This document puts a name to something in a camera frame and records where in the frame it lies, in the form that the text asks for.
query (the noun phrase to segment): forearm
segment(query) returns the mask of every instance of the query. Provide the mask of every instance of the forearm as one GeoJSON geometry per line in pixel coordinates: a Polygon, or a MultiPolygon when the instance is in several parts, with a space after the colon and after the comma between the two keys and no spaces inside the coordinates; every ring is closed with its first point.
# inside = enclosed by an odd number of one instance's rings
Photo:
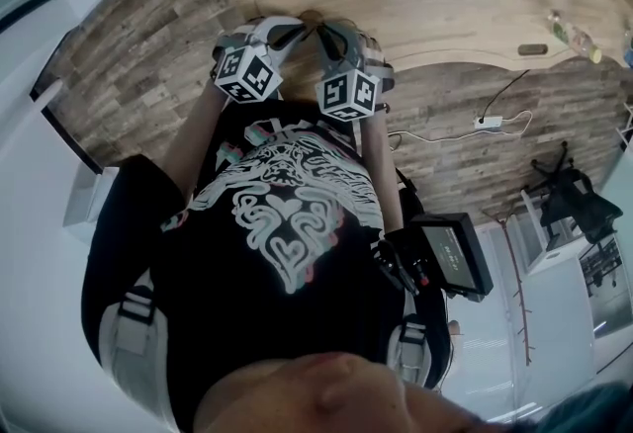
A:
{"type": "Polygon", "coordinates": [[[194,192],[225,102],[226,95],[209,80],[159,164],[185,200],[194,192]]]}
{"type": "Polygon", "coordinates": [[[394,157],[389,147],[385,112],[360,121],[362,154],[383,213],[385,232],[402,229],[403,209],[394,157]]]}

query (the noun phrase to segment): black and white cube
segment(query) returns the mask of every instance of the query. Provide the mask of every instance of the black and white cube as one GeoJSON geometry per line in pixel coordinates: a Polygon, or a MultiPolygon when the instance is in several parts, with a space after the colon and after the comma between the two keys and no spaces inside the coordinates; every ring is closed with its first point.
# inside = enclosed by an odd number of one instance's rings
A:
{"type": "Polygon", "coordinates": [[[358,69],[337,74],[316,85],[320,111],[349,122],[374,115],[380,79],[358,69]]]}
{"type": "Polygon", "coordinates": [[[282,77],[258,55],[254,46],[227,51],[216,86],[237,103],[259,103],[275,92],[282,77]]]}

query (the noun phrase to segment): plastic bottle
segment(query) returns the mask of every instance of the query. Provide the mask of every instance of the plastic bottle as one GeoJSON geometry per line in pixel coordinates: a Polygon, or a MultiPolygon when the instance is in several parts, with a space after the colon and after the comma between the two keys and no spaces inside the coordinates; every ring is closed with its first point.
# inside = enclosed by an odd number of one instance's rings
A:
{"type": "Polygon", "coordinates": [[[627,31],[624,36],[626,39],[626,51],[624,52],[624,60],[633,68],[633,31],[627,31]]]}
{"type": "Polygon", "coordinates": [[[602,50],[593,43],[589,34],[581,31],[574,24],[562,20],[561,15],[556,11],[552,12],[549,20],[552,23],[552,34],[578,55],[587,57],[596,64],[602,61],[602,50]]]}

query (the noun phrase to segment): bottle label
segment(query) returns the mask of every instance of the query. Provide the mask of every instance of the bottle label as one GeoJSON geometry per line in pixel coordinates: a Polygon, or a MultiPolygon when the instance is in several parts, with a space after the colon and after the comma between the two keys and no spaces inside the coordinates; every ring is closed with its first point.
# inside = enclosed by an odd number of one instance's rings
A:
{"type": "Polygon", "coordinates": [[[558,23],[554,24],[554,27],[552,28],[552,32],[554,33],[554,36],[556,36],[564,44],[570,43],[570,37],[568,36],[567,31],[565,31],[565,28],[561,24],[558,24],[558,23]]]}

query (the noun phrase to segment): office chair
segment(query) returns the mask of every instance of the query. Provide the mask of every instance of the office chair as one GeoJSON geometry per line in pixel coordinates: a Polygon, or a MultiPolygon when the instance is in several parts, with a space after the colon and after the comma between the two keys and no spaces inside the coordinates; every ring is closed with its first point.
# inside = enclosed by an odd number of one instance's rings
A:
{"type": "Polygon", "coordinates": [[[599,243],[615,232],[613,222],[622,217],[623,212],[595,193],[589,177],[574,167],[573,158],[568,161],[570,167],[563,168],[567,155],[568,144],[563,141],[563,154],[552,172],[546,171],[537,160],[533,160],[532,167],[545,177],[545,180],[528,189],[527,193],[531,194],[541,189],[549,191],[548,199],[541,206],[541,226],[547,227],[552,240],[558,237],[552,230],[552,224],[572,217],[589,243],[599,243]]]}

